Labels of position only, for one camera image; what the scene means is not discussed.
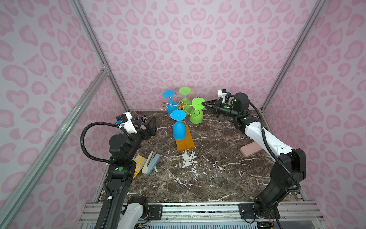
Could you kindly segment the green wine glass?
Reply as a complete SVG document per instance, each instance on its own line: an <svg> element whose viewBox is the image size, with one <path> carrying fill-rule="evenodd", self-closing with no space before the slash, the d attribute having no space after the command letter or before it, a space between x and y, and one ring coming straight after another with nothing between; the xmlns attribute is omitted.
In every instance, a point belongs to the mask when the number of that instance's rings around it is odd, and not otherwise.
<svg viewBox="0 0 366 229"><path fill-rule="evenodd" d="M182 87L179 89L179 93L184 96L184 98L180 102L180 107L187 115L190 115L190 112L192 110L192 104L190 101L192 90L188 87Z"/></svg>
<svg viewBox="0 0 366 229"><path fill-rule="evenodd" d="M200 124L203 121L204 106L202 105L202 102L204 101L203 98L197 97L191 102L192 110L190 112L190 121L195 125Z"/></svg>

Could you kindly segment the blue wine glass front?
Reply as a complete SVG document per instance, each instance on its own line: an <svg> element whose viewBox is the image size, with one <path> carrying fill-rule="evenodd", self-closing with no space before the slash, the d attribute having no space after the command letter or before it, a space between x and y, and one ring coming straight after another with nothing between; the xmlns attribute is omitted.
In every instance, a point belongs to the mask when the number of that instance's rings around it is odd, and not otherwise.
<svg viewBox="0 0 366 229"><path fill-rule="evenodd" d="M186 126L182 122L186 118L185 111L175 110L172 112L171 118L176 121L173 125L173 137L176 140L183 140L187 135Z"/></svg>

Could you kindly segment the blue wine glass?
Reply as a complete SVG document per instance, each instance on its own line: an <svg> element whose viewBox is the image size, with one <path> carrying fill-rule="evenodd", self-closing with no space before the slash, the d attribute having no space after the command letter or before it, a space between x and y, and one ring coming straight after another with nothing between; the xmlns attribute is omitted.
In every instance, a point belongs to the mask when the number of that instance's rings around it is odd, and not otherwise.
<svg viewBox="0 0 366 229"><path fill-rule="evenodd" d="M172 112L171 118L176 121L173 125L173 137L176 140L183 140L187 135L186 126L182 122L186 118L185 111L175 110Z"/></svg>
<svg viewBox="0 0 366 229"><path fill-rule="evenodd" d="M171 117L174 111L178 110L177 103L172 100L174 95L175 92L173 90L167 90L163 93L163 98L169 99L169 102L165 104L169 117Z"/></svg>

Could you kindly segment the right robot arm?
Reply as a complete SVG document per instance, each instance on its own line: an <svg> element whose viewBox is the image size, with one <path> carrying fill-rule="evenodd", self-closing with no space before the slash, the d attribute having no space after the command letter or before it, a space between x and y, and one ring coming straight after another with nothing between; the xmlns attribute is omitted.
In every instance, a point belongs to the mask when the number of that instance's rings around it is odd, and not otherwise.
<svg viewBox="0 0 366 229"><path fill-rule="evenodd" d="M306 155L301 149L283 143L264 125L263 116L245 93L220 94L219 99L202 102L217 117L233 118L236 129L256 142L274 161L270 181L255 197L253 216L272 216L279 222L278 205L289 194L301 190L300 182L307 177Z"/></svg>

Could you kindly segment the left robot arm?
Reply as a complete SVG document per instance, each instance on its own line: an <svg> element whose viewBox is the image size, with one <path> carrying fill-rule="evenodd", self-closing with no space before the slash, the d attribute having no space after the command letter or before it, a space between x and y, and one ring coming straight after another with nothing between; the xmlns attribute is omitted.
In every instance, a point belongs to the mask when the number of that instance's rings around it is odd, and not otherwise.
<svg viewBox="0 0 366 229"><path fill-rule="evenodd" d="M80 137L81 150L89 159L109 165L103 182L105 198L95 225L97 229L134 229L139 221L148 221L150 217L146 197L133 198L126 207L123 204L137 166L133 158L142 142L156 135L156 118L153 116L139 127L135 127L126 114L116 119L114 124L91 123L84 128ZM115 127L122 131L109 140L109 159L92 156L85 147L85 135L94 126Z"/></svg>

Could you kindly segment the green wine glass back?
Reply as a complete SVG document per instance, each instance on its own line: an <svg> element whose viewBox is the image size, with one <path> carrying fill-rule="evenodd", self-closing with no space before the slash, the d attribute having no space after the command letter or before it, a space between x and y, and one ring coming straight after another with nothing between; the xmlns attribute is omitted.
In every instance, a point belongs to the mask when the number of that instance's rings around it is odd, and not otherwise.
<svg viewBox="0 0 366 229"><path fill-rule="evenodd" d="M190 115L190 112L192 110L192 104L190 101L192 90L188 87L182 87L179 89L179 93L184 96L184 98L180 102L180 107L187 115Z"/></svg>

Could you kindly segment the blue wine glass back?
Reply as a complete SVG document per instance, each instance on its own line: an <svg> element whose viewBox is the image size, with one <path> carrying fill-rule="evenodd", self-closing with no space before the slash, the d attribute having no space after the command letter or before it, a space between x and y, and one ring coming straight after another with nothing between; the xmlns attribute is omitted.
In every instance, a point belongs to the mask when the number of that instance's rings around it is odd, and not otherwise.
<svg viewBox="0 0 366 229"><path fill-rule="evenodd" d="M173 90L167 90L163 93L163 98L169 99L169 102L165 104L169 117L171 117L174 111L178 110L177 103L172 100L174 95L175 92Z"/></svg>

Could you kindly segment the wooden rack base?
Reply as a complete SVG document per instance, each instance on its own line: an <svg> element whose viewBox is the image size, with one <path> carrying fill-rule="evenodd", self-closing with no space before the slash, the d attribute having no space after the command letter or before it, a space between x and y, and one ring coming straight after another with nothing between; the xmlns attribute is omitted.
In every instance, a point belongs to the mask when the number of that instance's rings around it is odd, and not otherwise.
<svg viewBox="0 0 366 229"><path fill-rule="evenodd" d="M185 151L195 148L189 126L186 126L186 133L187 135L183 140L175 140L178 151Z"/></svg>

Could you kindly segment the blue white stapler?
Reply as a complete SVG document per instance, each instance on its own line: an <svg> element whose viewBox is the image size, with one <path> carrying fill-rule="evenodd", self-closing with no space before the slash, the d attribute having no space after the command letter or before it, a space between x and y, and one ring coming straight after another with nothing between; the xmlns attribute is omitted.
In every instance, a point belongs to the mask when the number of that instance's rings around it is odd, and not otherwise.
<svg viewBox="0 0 366 229"><path fill-rule="evenodd" d="M150 175L152 173L152 171L154 170L154 168L156 167L160 158L161 158L160 154L154 154L154 152L152 151L149 154L148 159L146 160L146 162L142 168L142 173L145 176Z"/></svg>

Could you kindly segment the yellow calculator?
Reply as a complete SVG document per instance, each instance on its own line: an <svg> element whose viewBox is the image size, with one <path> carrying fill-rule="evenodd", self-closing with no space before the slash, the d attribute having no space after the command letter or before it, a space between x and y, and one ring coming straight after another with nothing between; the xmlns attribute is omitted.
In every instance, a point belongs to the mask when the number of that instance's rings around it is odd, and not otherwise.
<svg viewBox="0 0 366 229"><path fill-rule="evenodd" d="M135 177L140 173L140 171L143 169L143 167L145 166L145 163L147 161L146 158L144 158L143 156L141 155L138 155L136 156L134 159L133 159L136 163L136 167L135 167L135 172L134 172L134 177L133 179L135 179Z"/></svg>

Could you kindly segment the pink case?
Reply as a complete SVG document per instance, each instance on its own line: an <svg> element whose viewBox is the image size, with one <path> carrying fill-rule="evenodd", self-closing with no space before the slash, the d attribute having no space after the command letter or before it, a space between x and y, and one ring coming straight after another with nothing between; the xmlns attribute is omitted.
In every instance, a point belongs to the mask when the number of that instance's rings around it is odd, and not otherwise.
<svg viewBox="0 0 366 229"><path fill-rule="evenodd" d="M244 157L252 156L255 153L258 153L262 150L262 147L256 143L252 142L240 148L240 152Z"/></svg>

